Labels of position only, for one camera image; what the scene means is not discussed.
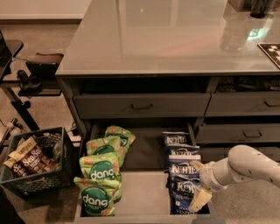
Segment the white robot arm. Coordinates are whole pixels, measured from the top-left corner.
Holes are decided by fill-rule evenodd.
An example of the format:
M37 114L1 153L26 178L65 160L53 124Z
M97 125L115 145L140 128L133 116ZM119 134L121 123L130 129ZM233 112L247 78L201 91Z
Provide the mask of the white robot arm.
M225 190L229 185L262 179L280 187L280 164L247 145L236 145L227 157L217 162L202 164L192 160L191 165L199 172L202 187L196 187L188 207L198 212L212 198L212 194Z

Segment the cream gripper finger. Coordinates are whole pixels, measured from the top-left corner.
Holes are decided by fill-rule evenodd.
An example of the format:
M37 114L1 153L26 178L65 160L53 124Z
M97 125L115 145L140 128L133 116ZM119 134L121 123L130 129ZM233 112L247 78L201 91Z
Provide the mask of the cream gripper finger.
M202 167L204 166L204 165L203 165L200 161L198 161L198 160L192 160L192 161L190 162L190 165L193 166L193 167L196 169L197 172L199 172L199 171L202 169Z
M188 210L192 213L197 213L203 206L204 205L200 201L193 199L188 207Z

